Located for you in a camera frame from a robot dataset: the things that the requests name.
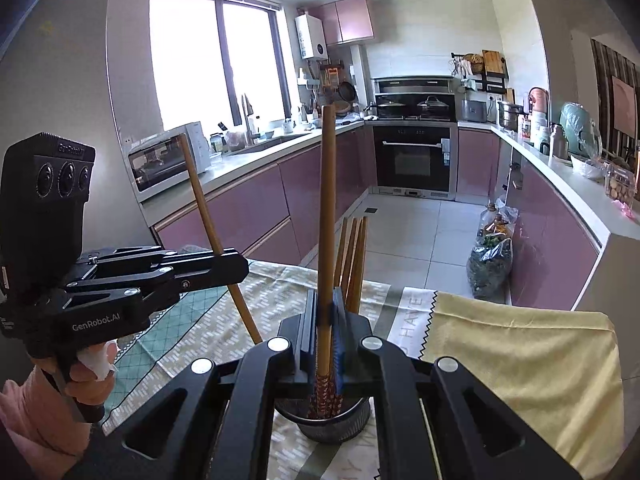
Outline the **pink sleeve forearm left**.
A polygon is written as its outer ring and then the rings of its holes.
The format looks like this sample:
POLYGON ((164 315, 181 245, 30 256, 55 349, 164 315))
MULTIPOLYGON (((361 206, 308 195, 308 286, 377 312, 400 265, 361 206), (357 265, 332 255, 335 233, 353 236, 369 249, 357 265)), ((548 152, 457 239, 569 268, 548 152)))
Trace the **pink sleeve forearm left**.
POLYGON ((1 390, 1 477, 61 479, 78 463, 92 426, 76 422, 40 368, 1 390))

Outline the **left hand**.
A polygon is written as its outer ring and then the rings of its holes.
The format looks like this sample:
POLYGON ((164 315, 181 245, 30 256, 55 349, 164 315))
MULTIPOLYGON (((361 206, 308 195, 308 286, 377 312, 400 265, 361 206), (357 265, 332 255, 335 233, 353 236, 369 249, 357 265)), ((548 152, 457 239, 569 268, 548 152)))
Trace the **left hand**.
POLYGON ((70 366, 67 378, 62 376, 58 370, 58 363, 53 358, 32 359, 32 362, 43 373, 54 379, 59 393, 69 396, 80 404, 98 406, 107 400, 114 389, 116 373, 114 363, 118 350, 118 344, 114 340, 81 350, 80 355, 89 359, 90 364, 96 364, 100 374, 96 374, 91 367, 86 367, 86 362, 83 360, 70 366))

